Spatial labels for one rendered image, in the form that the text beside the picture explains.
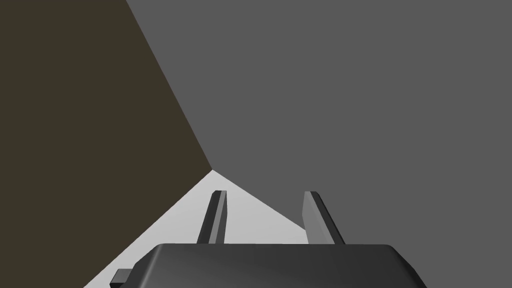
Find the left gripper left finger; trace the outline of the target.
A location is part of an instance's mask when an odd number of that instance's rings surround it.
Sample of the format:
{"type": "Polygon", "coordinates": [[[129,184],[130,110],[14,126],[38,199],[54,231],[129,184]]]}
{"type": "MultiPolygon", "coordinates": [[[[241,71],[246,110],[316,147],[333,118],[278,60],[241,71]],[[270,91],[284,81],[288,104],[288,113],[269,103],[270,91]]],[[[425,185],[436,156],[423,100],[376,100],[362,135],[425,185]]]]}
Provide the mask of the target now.
{"type": "Polygon", "coordinates": [[[197,244],[224,244],[227,225],[227,191],[215,190],[208,203],[197,244]]]}

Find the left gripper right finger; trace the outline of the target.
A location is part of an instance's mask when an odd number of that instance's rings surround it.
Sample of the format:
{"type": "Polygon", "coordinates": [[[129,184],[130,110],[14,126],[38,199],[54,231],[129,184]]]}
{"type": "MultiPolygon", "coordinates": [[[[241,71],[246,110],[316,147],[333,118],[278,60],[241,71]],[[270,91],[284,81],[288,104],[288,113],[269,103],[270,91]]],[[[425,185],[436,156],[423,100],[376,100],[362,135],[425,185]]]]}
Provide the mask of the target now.
{"type": "Polygon", "coordinates": [[[309,245],[344,245],[331,214],[316,191],[305,191],[302,220],[309,245]]]}

